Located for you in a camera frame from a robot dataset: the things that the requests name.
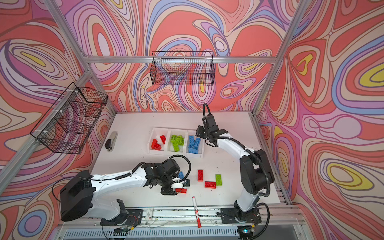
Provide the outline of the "red lego front lone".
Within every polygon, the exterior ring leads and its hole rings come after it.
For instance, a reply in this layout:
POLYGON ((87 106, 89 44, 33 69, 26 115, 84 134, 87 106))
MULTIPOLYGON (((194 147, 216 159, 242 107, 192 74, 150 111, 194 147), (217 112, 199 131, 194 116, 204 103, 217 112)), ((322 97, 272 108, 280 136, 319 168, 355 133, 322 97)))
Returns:
POLYGON ((180 194, 180 193, 182 193, 182 194, 186 194, 186 193, 187 193, 187 189, 184 189, 184 188, 182 188, 182 189, 175 189, 175 192, 176 192, 177 194, 180 194))

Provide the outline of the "red lego cluster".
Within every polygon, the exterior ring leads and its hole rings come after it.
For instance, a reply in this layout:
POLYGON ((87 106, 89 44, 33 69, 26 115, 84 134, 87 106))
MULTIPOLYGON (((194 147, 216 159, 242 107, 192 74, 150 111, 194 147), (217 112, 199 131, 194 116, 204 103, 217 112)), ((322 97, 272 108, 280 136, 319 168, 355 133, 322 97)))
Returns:
POLYGON ((198 180, 198 182, 203 182, 204 181, 204 171, 203 170, 198 170, 197 180, 198 180))

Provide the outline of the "small green lego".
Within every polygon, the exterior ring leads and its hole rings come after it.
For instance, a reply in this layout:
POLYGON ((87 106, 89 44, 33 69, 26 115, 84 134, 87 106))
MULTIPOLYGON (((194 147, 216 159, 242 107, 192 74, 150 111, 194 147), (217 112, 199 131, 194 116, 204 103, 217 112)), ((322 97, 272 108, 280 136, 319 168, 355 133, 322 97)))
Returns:
POLYGON ((184 145, 184 137, 182 137, 181 135, 178 136, 178 141, 179 141, 179 145, 183 146, 184 145))

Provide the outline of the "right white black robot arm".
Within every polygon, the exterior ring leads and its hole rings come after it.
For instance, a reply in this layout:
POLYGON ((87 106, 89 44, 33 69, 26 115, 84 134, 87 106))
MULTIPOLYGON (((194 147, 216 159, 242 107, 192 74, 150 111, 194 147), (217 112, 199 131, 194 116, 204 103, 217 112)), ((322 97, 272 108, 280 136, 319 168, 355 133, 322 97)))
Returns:
POLYGON ((254 214, 261 198, 271 194, 275 177, 264 150, 253 150, 233 138, 228 131, 220 129, 212 114, 203 115, 203 124, 198 126, 196 136, 211 147, 220 148, 239 161, 243 186, 241 196, 235 201, 232 219, 247 222, 254 214))

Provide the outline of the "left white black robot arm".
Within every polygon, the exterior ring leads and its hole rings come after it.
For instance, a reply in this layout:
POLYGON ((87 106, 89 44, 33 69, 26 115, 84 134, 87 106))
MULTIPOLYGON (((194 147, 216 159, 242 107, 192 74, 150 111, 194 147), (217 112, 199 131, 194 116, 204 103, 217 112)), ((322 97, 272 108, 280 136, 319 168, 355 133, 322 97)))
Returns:
POLYGON ((123 200, 104 196, 131 188, 161 186, 164 196, 176 196, 191 185, 189 173, 180 178, 180 166, 170 156, 162 163, 141 162, 132 170, 109 175, 91 175, 81 171, 60 190, 61 221, 81 217, 100 218, 101 226, 118 226, 128 221, 123 200))

